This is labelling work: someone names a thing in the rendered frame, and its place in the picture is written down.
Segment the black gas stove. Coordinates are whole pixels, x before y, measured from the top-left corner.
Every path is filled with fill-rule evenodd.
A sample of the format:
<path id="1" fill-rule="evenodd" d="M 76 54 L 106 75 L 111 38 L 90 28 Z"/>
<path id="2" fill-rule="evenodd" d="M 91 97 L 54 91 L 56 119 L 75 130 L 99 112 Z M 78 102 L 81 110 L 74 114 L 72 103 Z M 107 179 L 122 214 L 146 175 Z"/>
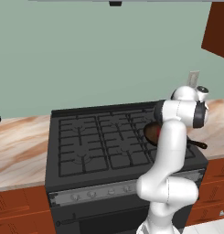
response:
<path id="1" fill-rule="evenodd" d="M 125 197 L 147 202 L 150 207 L 148 201 L 138 197 L 136 183 L 155 163 L 157 146 L 146 141 L 144 127 L 156 122 L 157 103 L 53 111 L 45 179 L 50 208 Z M 184 166 L 174 173 L 193 181 L 197 188 L 208 165 L 201 151 L 195 145 L 187 146 Z M 131 192 L 125 193 L 124 186 Z M 110 188 L 115 195 L 108 195 Z M 89 191 L 96 192 L 96 197 L 88 197 Z M 73 201 L 73 194 L 80 200 Z M 182 207 L 173 216 L 173 226 L 179 233 L 192 205 Z"/>

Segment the dark frying pan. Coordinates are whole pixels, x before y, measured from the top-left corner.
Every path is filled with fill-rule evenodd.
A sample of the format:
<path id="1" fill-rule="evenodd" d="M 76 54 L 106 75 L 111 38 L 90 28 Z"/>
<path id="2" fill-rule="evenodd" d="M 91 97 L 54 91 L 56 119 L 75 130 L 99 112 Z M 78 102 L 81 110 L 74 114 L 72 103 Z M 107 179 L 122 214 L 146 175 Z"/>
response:
<path id="1" fill-rule="evenodd" d="M 158 144 L 158 139 L 157 137 L 157 128 L 161 126 L 157 122 L 149 122 L 145 127 L 144 127 L 144 137 L 148 143 L 150 143 L 153 146 L 157 146 Z M 199 148 L 202 149 L 207 149 L 208 146 L 205 143 L 193 141 L 190 139 L 187 139 L 187 146 L 190 145 L 195 145 Z"/>

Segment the black oven door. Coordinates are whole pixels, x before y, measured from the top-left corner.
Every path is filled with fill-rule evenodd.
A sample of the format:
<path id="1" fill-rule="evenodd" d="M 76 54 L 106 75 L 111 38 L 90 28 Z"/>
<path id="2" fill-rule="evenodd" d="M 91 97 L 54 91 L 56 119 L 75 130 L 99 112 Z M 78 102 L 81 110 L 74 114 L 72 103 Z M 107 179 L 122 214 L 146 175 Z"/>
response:
<path id="1" fill-rule="evenodd" d="M 148 214 L 148 203 L 125 197 L 105 201 L 91 201 L 65 207 L 53 207 L 51 214 L 55 225 L 56 221 L 71 219 L 73 216 L 84 218 L 140 209 L 146 210 Z M 143 218 L 118 218 L 114 221 L 108 219 L 91 220 L 59 227 L 55 225 L 55 229 L 57 234 L 135 234 L 139 225 L 146 219 L 147 214 Z"/>

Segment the grey range hood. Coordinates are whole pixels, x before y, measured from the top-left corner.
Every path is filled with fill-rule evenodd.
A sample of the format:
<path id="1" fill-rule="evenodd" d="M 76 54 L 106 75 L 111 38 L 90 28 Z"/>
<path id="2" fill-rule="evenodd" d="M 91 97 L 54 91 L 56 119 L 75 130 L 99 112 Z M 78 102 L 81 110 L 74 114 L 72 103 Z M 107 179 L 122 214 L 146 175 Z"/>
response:
<path id="1" fill-rule="evenodd" d="M 27 0 L 31 2 L 94 2 L 94 3 L 108 3 L 109 6 L 122 6 L 123 3 L 201 3 L 213 2 L 214 0 Z"/>

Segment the brown drawer front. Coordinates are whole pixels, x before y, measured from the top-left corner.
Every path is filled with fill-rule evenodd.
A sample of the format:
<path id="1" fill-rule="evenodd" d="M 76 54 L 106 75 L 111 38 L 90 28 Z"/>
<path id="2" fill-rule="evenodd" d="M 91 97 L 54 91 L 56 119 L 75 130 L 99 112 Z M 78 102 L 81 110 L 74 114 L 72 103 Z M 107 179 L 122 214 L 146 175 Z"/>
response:
<path id="1" fill-rule="evenodd" d="M 224 158 L 209 160 L 203 182 L 209 183 L 220 180 L 224 180 Z"/>
<path id="2" fill-rule="evenodd" d="M 202 184 L 198 201 L 193 205 L 187 219 L 187 226 L 222 219 L 219 212 L 224 211 L 224 180 Z"/>
<path id="3" fill-rule="evenodd" d="M 44 186 L 33 186 L 0 192 L 0 215 L 14 212 L 36 212 L 49 209 Z"/>

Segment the brown cupboard door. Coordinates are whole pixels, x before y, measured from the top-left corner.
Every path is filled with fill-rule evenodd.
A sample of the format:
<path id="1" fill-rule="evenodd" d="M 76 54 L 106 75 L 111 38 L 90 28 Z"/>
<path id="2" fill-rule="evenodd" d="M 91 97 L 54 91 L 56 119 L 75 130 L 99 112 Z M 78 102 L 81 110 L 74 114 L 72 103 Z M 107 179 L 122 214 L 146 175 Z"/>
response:
<path id="1" fill-rule="evenodd" d="M 49 211 L 0 219 L 0 234 L 56 234 Z"/>

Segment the brown wall cupboard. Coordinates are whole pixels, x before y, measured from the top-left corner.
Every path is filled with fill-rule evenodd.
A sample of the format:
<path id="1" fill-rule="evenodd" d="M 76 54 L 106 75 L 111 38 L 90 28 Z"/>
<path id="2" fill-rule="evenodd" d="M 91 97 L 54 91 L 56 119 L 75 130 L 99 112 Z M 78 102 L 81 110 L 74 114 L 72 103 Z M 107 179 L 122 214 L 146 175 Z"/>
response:
<path id="1" fill-rule="evenodd" d="M 224 58 L 224 2 L 213 2 L 201 47 Z"/>

